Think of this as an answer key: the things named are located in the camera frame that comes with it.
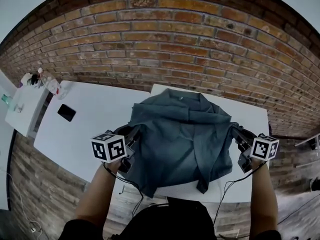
forearm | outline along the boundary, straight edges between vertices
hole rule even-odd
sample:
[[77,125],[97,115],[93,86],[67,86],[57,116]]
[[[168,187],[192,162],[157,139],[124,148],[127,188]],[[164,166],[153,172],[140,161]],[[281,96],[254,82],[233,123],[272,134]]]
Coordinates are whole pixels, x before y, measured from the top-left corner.
[[[116,167],[109,167],[115,174]],[[104,168],[103,164],[96,171],[89,188],[81,198],[76,210],[77,219],[90,221],[103,228],[111,202],[116,178]]]
[[278,204],[267,164],[252,175],[250,238],[257,234],[276,230]]

smartphone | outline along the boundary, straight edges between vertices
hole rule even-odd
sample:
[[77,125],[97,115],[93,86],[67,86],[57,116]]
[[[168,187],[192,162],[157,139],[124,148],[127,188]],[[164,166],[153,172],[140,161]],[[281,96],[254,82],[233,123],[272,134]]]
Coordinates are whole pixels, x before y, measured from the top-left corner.
[[67,121],[71,122],[74,118],[76,111],[74,111],[72,108],[68,107],[65,104],[62,104],[61,107],[58,110],[58,114],[62,116]]

shirt sleeve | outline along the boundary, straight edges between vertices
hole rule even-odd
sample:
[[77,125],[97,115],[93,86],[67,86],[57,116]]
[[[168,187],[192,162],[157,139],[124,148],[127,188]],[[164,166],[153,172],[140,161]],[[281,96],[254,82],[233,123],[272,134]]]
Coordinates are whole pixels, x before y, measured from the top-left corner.
[[258,234],[253,240],[281,240],[281,235],[276,230],[268,230]]
[[73,219],[68,221],[62,231],[59,240],[102,240],[102,231],[94,224],[83,219]]

bottle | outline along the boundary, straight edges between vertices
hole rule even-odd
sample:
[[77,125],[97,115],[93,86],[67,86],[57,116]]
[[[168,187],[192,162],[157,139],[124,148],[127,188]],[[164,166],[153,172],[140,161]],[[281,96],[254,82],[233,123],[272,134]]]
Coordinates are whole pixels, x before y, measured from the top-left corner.
[[6,96],[6,95],[4,94],[4,95],[2,95],[1,100],[3,100],[3,101],[7,104],[8,109],[9,109],[10,111],[16,111],[17,113],[21,113],[23,107],[21,107],[21,106],[19,106],[18,104],[16,104],[16,103],[13,101],[13,99],[12,99],[11,96]]
[[38,73],[41,78],[41,82],[43,85],[59,100],[62,100],[67,92],[64,88],[61,87],[60,83],[55,79],[55,77],[50,74],[48,71],[44,71],[41,67],[38,69]]

floor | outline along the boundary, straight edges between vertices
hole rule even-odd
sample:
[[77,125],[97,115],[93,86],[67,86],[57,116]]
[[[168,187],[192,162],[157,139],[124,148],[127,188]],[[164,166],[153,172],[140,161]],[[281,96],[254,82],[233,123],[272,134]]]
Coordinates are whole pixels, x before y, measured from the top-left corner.
[[[314,177],[320,170],[320,162],[301,168],[294,165],[308,163],[319,159],[314,151],[307,146],[295,148],[294,140],[281,140],[280,150],[276,159],[270,164],[270,174],[276,189],[279,222],[290,213],[304,205],[298,212],[279,224],[279,231],[284,240],[299,236],[300,239],[320,239],[320,192],[306,192],[305,187],[309,178]],[[88,183],[69,173],[46,156],[33,148],[33,139],[17,134],[11,159],[11,174],[21,192],[24,210],[31,220],[41,223],[45,233],[38,239],[58,239],[65,223],[72,219],[79,199]],[[30,232],[30,226],[24,218],[19,194],[10,185],[11,213],[0,213],[0,239],[37,239],[39,233]],[[123,194],[113,197],[103,237],[107,239],[112,234],[119,234],[130,221],[131,212],[140,200],[140,195],[133,187],[125,187]],[[145,198],[140,209],[150,203],[161,204],[165,197],[156,196],[154,199]],[[217,203],[204,203],[212,218],[216,215]],[[15,230],[19,237],[2,237],[6,221],[11,226],[19,227]],[[250,203],[223,204],[216,222],[216,235],[229,237],[247,236],[250,229]]]

